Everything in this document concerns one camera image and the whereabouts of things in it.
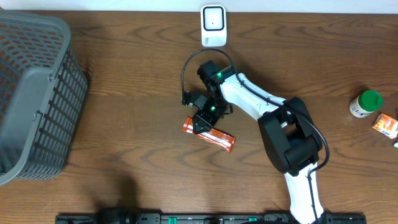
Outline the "red chocolate bar wrapper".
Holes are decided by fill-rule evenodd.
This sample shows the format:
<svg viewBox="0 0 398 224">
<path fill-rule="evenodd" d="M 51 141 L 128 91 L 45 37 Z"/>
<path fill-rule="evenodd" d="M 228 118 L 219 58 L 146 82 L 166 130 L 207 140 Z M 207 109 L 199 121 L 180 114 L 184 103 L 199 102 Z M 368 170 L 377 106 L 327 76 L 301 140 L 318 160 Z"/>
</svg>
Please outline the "red chocolate bar wrapper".
<svg viewBox="0 0 398 224">
<path fill-rule="evenodd" d="M 212 128 L 208 132 L 195 134 L 193 132 L 193 119 L 189 116 L 187 116 L 182 126 L 182 131 L 185 133 L 193 134 L 194 136 L 197 136 L 207 142 L 217 145 L 218 147 L 222 147 L 223 149 L 226 149 L 229 153 L 232 153 L 236 141 L 236 138 L 234 136 L 215 128 Z"/>
</svg>

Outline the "green lid jar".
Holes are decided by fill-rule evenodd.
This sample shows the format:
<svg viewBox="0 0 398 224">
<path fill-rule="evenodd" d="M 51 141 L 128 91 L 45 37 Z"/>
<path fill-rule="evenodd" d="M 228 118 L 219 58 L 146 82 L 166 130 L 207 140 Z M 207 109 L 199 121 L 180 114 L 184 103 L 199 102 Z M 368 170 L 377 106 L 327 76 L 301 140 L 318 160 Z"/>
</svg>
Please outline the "green lid jar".
<svg viewBox="0 0 398 224">
<path fill-rule="evenodd" d="M 382 105 L 383 97 L 379 92 L 366 90 L 349 104 L 349 110 L 353 116 L 364 118 L 379 110 Z"/>
</svg>

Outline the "orange tissue pack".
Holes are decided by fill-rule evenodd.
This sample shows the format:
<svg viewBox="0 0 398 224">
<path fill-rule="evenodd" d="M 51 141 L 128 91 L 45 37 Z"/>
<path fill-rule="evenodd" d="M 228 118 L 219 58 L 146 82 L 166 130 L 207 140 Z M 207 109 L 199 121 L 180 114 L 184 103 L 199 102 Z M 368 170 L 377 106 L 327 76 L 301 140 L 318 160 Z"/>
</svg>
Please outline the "orange tissue pack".
<svg viewBox="0 0 398 224">
<path fill-rule="evenodd" d="M 372 128 L 387 136 L 389 139 L 397 137 L 397 120 L 381 113 L 375 120 Z"/>
</svg>

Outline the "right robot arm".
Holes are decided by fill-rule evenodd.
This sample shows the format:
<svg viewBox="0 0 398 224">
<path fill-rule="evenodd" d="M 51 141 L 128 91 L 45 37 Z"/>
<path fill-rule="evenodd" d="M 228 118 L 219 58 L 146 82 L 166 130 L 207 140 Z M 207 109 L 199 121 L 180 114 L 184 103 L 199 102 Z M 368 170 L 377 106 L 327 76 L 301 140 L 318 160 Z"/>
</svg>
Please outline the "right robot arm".
<svg viewBox="0 0 398 224">
<path fill-rule="evenodd" d="M 193 133 L 214 139 L 211 132 L 227 114 L 227 107 L 241 108 L 257 121 L 269 160 L 285 176 L 293 217 L 299 223 L 319 222 L 324 209 L 318 198 L 316 169 L 322 139 L 305 103 L 297 97 L 276 97 L 233 67 L 220 70 L 211 60 L 200 65 L 197 74 L 208 96 L 187 94 L 188 102 L 198 108 L 192 118 Z"/>
</svg>

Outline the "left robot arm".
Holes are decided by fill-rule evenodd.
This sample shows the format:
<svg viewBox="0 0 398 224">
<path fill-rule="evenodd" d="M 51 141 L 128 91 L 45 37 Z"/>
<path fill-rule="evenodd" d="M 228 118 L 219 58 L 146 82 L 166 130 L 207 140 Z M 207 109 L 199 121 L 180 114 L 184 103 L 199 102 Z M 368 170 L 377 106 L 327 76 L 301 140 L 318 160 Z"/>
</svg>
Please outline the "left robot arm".
<svg viewBox="0 0 398 224">
<path fill-rule="evenodd" d="M 130 224 L 129 211 L 125 208 L 104 208 L 98 212 L 98 224 Z"/>
</svg>

